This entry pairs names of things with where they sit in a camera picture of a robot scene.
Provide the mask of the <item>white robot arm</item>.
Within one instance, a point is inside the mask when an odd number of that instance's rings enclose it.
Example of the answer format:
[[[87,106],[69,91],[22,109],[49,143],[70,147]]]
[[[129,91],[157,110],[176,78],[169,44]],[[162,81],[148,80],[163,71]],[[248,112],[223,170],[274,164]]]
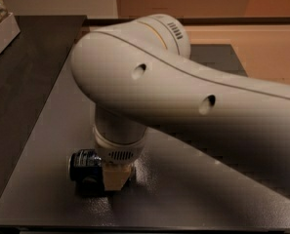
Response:
[[[99,154],[130,163],[154,128],[290,195],[290,86],[190,60],[183,26],[153,15],[98,28],[71,52],[96,105]]]

